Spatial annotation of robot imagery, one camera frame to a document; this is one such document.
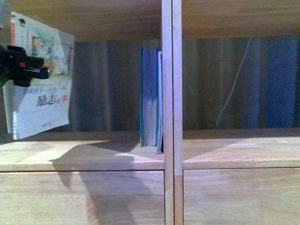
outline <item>wooden shelf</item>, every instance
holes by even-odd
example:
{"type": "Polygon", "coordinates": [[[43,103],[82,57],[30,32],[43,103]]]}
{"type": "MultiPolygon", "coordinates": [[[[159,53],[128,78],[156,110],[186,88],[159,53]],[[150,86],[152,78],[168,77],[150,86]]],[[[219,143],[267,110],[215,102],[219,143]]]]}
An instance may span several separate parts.
{"type": "Polygon", "coordinates": [[[164,155],[141,147],[139,132],[41,133],[0,141],[0,171],[163,170],[164,155]]]}
{"type": "Polygon", "coordinates": [[[8,0],[10,10],[75,35],[75,41],[158,39],[160,0],[8,0]]]}
{"type": "Polygon", "coordinates": [[[185,131],[183,169],[300,167],[300,128],[185,131]]]}
{"type": "Polygon", "coordinates": [[[226,38],[300,34],[295,0],[183,0],[184,38],[226,38]]]}

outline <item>black clamp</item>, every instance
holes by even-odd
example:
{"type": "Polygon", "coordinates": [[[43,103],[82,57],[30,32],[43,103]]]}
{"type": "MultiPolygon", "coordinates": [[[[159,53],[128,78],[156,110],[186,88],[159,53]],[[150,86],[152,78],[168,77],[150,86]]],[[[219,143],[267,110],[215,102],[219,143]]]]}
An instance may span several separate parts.
{"type": "Polygon", "coordinates": [[[44,59],[29,57],[22,47],[0,45],[0,86],[13,80],[14,85],[29,87],[32,78],[48,79],[48,68],[43,67],[44,59]]]}

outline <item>wood grain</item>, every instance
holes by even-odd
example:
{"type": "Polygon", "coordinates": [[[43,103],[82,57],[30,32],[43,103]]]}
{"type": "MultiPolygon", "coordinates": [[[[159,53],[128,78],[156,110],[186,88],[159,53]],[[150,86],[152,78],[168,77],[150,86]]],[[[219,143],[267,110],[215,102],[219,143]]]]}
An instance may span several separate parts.
{"type": "Polygon", "coordinates": [[[0,173],[2,225],[164,225],[164,173],[0,173]]]}
{"type": "Polygon", "coordinates": [[[300,167],[299,135],[298,128],[184,132],[183,168],[300,167]]]}
{"type": "Polygon", "coordinates": [[[138,136],[131,139],[135,134],[42,133],[19,142],[4,139],[0,171],[164,169],[164,155],[157,155],[156,147],[141,147],[138,136]]]}
{"type": "Polygon", "coordinates": [[[299,168],[184,171],[185,225],[297,225],[299,205],[299,168]]]}
{"type": "Polygon", "coordinates": [[[183,0],[184,38],[299,35],[295,0],[183,0]]]}
{"type": "Polygon", "coordinates": [[[172,1],[162,0],[163,148],[165,155],[165,224],[174,225],[172,1]]]}
{"type": "Polygon", "coordinates": [[[174,119],[174,214],[183,224],[182,186],[182,24],[181,0],[172,0],[173,119],[174,119]]]}
{"type": "Polygon", "coordinates": [[[75,41],[159,39],[161,1],[9,0],[12,11],[75,35],[75,41]]]}

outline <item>white cable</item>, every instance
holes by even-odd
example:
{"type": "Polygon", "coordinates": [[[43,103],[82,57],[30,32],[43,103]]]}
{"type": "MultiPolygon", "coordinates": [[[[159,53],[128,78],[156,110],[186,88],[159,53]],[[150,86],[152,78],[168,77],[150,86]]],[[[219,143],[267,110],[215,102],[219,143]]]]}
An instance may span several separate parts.
{"type": "Polygon", "coordinates": [[[247,54],[248,49],[249,49],[250,41],[251,41],[251,37],[249,37],[248,44],[247,44],[247,47],[246,47],[245,52],[244,52],[244,56],[243,56],[243,58],[242,58],[242,61],[240,62],[240,66],[239,66],[238,72],[236,73],[236,76],[235,76],[235,79],[234,79],[234,83],[233,83],[233,87],[232,87],[232,89],[231,89],[231,91],[230,91],[230,94],[229,94],[229,96],[228,96],[228,99],[227,99],[225,105],[223,106],[223,108],[222,108],[222,110],[221,110],[219,116],[217,117],[216,128],[218,127],[218,125],[219,125],[219,120],[220,120],[220,118],[221,118],[221,116],[222,116],[222,114],[223,114],[225,108],[226,108],[227,105],[228,105],[228,102],[229,102],[229,100],[230,100],[230,98],[231,98],[231,95],[233,94],[233,91],[234,91],[236,82],[237,82],[238,77],[239,77],[239,74],[240,74],[240,69],[241,69],[241,67],[242,67],[242,65],[243,65],[243,62],[244,62],[244,60],[245,60],[246,54],[247,54]]]}

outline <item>bookshelf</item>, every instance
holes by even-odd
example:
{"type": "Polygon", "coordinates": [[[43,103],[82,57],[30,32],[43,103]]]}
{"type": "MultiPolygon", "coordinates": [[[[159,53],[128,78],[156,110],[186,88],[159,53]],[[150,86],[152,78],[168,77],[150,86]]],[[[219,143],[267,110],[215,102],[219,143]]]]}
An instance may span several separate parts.
{"type": "Polygon", "coordinates": [[[298,36],[300,5],[172,2],[175,224],[298,223],[300,130],[182,130],[181,44],[182,38],[298,36]]]}
{"type": "MultiPolygon", "coordinates": [[[[135,131],[41,133],[17,142],[1,135],[0,198],[10,206],[2,206],[0,223],[173,225],[171,0],[8,2],[76,42],[159,39],[164,154],[141,148],[135,131]],[[20,193],[21,200],[11,197],[20,193]]],[[[1,33],[9,43],[9,23],[1,33]]]]}

